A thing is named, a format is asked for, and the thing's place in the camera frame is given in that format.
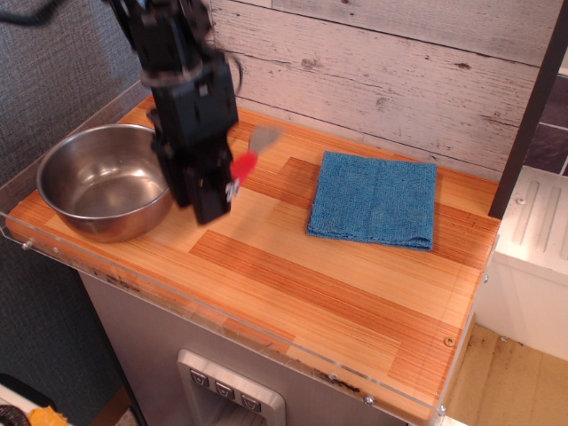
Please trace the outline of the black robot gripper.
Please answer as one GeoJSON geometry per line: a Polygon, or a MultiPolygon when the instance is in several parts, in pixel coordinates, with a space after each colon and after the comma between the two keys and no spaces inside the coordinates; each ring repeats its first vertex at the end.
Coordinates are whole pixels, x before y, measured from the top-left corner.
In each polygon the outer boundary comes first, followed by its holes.
{"type": "Polygon", "coordinates": [[[162,174],[177,205],[192,206],[198,223],[208,224],[231,211],[238,191],[227,144],[239,120],[231,66],[225,59],[193,68],[145,59],[141,65],[141,81],[154,96],[154,152],[162,174]]]}

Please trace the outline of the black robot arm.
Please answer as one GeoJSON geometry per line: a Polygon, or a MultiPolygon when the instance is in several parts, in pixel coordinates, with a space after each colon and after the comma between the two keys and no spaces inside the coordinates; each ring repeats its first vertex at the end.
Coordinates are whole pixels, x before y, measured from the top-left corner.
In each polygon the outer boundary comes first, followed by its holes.
{"type": "Polygon", "coordinates": [[[226,54],[208,41],[201,1],[113,1],[110,4],[154,97],[152,149],[181,208],[207,224],[231,209],[229,130],[239,121],[226,54]]]}

